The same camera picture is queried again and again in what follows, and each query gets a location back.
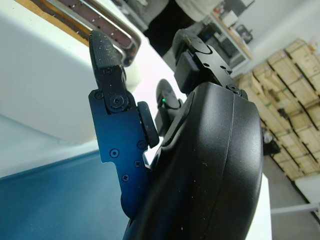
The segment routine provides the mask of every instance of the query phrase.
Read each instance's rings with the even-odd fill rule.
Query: black casing
[[[184,122],[172,129],[178,115],[164,137],[150,193],[125,240],[246,238],[262,179],[258,110],[214,83],[193,92],[180,110],[188,113]]]

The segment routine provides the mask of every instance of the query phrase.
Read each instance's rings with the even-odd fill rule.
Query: person
[[[169,0],[144,32],[151,46],[162,57],[171,48],[179,29],[202,21],[222,0]]]

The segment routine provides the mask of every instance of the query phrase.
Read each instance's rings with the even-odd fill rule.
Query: stacked cardboard boxes
[[[308,45],[294,41],[238,85],[280,146],[273,159],[285,174],[294,181],[320,173],[320,61]]]

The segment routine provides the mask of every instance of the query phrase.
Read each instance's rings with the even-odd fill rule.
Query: black device
[[[148,166],[143,152],[158,137],[148,105],[136,106],[126,90],[108,39],[93,31],[89,44],[98,83],[89,101],[101,160],[115,163],[130,217],[123,239],[245,239],[261,187],[262,131],[255,104],[236,87],[229,66],[190,31],[176,33],[174,76],[187,99],[159,82],[156,125],[164,138]]]

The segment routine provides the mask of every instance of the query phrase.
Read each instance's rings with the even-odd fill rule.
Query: robotic hand
[[[127,91],[111,43],[92,31],[89,48],[98,89],[89,95],[102,162],[114,162],[121,204],[130,218],[124,240],[243,240],[260,193],[262,132],[256,106],[217,52],[182,29],[173,40],[182,103],[158,84],[155,122]]]

